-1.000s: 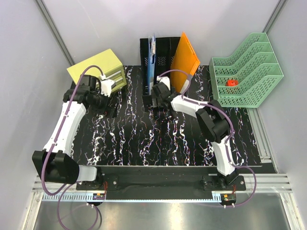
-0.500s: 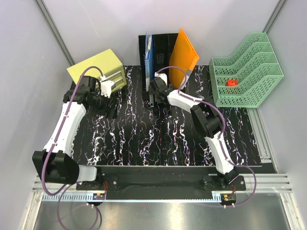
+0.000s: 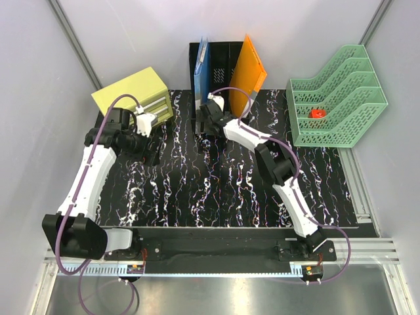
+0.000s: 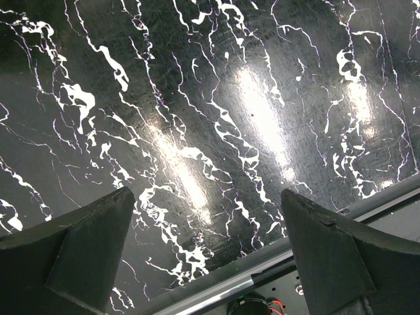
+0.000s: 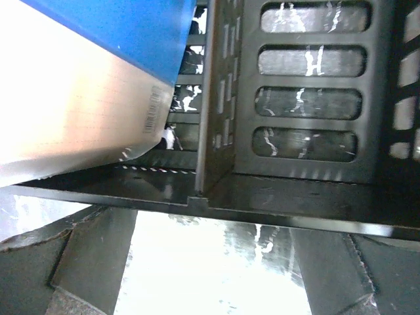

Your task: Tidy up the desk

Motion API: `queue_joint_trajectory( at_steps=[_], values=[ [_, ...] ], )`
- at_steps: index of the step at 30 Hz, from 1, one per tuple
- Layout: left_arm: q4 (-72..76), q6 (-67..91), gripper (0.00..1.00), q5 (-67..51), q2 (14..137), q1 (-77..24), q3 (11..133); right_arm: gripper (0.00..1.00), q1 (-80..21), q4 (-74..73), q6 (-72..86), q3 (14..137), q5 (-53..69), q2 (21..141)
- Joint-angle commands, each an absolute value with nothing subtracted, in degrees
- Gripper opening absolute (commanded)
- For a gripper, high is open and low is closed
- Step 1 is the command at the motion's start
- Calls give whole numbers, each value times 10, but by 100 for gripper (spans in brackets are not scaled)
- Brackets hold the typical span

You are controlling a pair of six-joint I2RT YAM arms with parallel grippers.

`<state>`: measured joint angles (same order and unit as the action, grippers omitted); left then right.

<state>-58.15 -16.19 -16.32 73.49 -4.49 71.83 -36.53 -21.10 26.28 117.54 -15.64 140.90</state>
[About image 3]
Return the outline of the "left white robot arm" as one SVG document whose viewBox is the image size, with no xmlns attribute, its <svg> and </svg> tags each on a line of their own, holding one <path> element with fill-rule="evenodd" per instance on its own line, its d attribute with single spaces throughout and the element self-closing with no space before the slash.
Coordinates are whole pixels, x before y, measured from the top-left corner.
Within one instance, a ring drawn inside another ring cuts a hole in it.
<svg viewBox="0 0 420 315">
<path fill-rule="evenodd" d="M 96 207 L 108 173 L 119 155 L 132 156 L 147 166 L 158 162 L 159 140 L 150 136 L 155 114 L 114 108 L 100 127 L 85 136 L 79 171 L 56 214 L 45 215 L 42 229 L 57 257 L 97 260 L 119 251 L 136 259 L 142 244 L 129 229 L 100 227 Z"/>
</svg>

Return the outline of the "orange folder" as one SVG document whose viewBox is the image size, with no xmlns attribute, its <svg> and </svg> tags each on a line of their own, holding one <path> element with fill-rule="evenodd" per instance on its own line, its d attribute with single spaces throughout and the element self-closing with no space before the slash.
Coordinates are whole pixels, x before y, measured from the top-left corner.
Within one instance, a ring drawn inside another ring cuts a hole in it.
<svg viewBox="0 0 420 315">
<path fill-rule="evenodd" d="M 267 72 L 257 50 L 251 38 L 246 35 L 230 86 L 241 89 L 247 95 L 235 89 L 229 90 L 230 109 L 234 116 L 240 117 L 248 108 L 248 97 L 251 99 L 251 106 L 253 105 L 266 77 Z"/>
</svg>

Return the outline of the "black magazine file holder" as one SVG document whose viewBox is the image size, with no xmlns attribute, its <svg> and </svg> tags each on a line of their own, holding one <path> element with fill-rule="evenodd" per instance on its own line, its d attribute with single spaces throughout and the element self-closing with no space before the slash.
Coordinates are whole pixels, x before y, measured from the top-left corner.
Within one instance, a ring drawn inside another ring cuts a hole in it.
<svg viewBox="0 0 420 315">
<path fill-rule="evenodd" d="M 190 119 L 192 132 L 195 135 L 212 135 L 212 131 L 205 126 L 199 105 L 202 102 L 196 95 L 196 84 L 204 83 L 206 86 L 202 91 L 212 92 L 217 89 L 229 86 L 231 78 L 242 49 L 241 41 L 216 41 L 210 42 L 205 53 L 203 62 L 203 72 L 205 79 L 194 79 L 196 61 L 199 56 L 200 44 L 192 42 L 189 44 L 188 59 L 190 71 L 190 86 L 192 92 L 192 105 L 190 110 Z"/>
</svg>

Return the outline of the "yellow-green drawer cabinet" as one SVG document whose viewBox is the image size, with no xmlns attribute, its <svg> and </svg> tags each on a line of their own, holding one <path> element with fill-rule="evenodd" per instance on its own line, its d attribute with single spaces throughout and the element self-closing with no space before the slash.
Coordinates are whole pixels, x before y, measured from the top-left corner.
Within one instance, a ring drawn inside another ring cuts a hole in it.
<svg viewBox="0 0 420 315">
<path fill-rule="evenodd" d="M 115 105 L 117 108 L 135 112 L 137 104 L 140 104 L 145 112 L 157 115 L 158 125 L 173 117 L 169 90 L 151 67 L 94 92 L 92 98 L 101 113 L 106 114 L 111 103 L 124 94 L 132 95 L 134 98 L 125 97 L 119 100 Z"/>
</svg>

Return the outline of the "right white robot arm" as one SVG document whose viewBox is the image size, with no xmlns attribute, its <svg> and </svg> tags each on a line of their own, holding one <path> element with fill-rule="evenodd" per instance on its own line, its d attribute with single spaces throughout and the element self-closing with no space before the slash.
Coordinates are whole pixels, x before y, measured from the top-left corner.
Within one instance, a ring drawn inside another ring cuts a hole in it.
<svg viewBox="0 0 420 315">
<path fill-rule="evenodd" d="M 291 217 L 298 240 L 299 255 L 315 259 L 322 251 L 326 237 L 322 225 L 310 213 L 299 187 L 299 162 L 291 148 L 273 136 L 262 133 L 224 114 L 214 100 L 200 106 L 205 124 L 218 136 L 234 141 L 252 151 L 263 181 L 280 196 Z"/>
</svg>

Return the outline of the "blue folder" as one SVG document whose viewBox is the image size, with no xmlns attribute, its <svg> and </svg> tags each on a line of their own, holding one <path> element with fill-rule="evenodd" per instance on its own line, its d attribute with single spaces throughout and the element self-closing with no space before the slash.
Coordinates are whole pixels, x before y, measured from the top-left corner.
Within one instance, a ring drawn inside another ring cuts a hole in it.
<svg viewBox="0 0 420 315">
<path fill-rule="evenodd" d="M 207 37 L 202 37 L 198 47 L 196 63 L 194 67 L 194 100 L 195 109 L 207 102 L 209 94 L 209 42 Z"/>
</svg>

